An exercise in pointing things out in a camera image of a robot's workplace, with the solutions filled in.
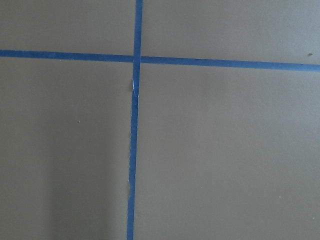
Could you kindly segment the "horizontal blue tape strip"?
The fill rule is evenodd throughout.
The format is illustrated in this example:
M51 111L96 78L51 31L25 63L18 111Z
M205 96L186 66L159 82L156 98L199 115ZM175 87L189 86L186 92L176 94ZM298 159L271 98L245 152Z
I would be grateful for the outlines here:
M119 62L119 63L134 62L134 56L132 55L11 50L11 49L2 49L0 51L0 56L7 57L7 58L57 59L57 60L70 60L70 61L96 61L96 62ZM301 71L301 72L319 72L320 71L320 66L318 64L304 64L304 63L179 58L179 57L161 57L161 56L141 56L139 60L142 64L225 67L225 68L264 69L264 70L283 70L283 71Z

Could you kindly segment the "vertical blue tape strip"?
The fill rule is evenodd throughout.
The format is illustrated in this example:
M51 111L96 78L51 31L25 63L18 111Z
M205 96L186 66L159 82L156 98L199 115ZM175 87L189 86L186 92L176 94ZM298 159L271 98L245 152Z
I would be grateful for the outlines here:
M135 2L126 238L134 239L143 1Z

